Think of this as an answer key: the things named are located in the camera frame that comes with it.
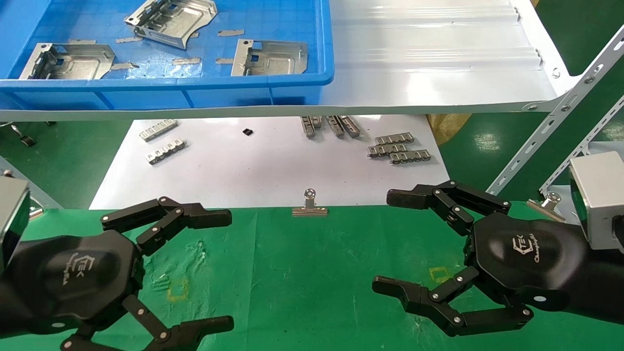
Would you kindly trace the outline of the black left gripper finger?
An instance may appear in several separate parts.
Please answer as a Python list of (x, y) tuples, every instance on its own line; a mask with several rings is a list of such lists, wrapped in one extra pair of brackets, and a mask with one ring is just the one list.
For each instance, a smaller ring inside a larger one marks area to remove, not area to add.
[[(207, 335), (229, 332), (234, 329), (234, 320), (227, 315), (182, 322), (167, 328), (135, 295), (126, 297), (122, 301), (122, 306), (152, 335), (153, 339), (144, 348), (145, 351), (195, 351), (198, 349), (202, 339)], [(94, 326), (82, 325), (76, 333), (62, 342), (61, 350), (118, 350), (117, 348), (92, 342), (91, 338), (95, 332), (96, 328)]]
[(156, 253), (174, 236), (186, 228), (207, 229), (232, 224), (230, 210), (207, 210), (200, 203), (178, 203), (160, 197), (106, 214), (101, 218), (105, 230), (126, 233), (150, 225), (136, 238), (136, 247), (142, 255)]

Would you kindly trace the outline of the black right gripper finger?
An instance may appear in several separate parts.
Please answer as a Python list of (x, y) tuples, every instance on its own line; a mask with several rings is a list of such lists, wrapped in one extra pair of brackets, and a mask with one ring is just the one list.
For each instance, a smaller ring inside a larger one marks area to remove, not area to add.
[(412, 282), (376, 276), (372, 290), (397, 298), (406, 313), (428, 318), (449, 337), (519, 330), (532, 320), (533, 312), (523, 304), (472, 312), (453, 309), (450, 302), (470, 289), (477, 277), (479, 271), (467, 267), (430, 290)]
[(435, 186), (417, 184), (412, 190), (390, 189), (387, 204), (416, 210), (431, 209), (462, 237), (470, 235), (475, 222), (468, 210), (487, 216), (508, 214), (512, 206), (502, 198), (454, 180)]

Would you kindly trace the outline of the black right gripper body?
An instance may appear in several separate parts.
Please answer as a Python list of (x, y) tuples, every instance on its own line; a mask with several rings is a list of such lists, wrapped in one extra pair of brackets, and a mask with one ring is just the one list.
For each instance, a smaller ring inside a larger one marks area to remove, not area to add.
[(464, 247), (475, 286), (493, 302), (570, 311), (590, 245), (577, 225), (501, 213), (475, 222)]

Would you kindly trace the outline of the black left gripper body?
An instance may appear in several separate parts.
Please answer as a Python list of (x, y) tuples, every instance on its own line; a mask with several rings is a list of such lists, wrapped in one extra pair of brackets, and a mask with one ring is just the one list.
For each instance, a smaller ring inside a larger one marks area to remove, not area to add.
[(1, 336), (103, 331), (126, 314), (122, 301), (144, 275), (138, 249), (114, 230), (23, 241), (1, 274)]

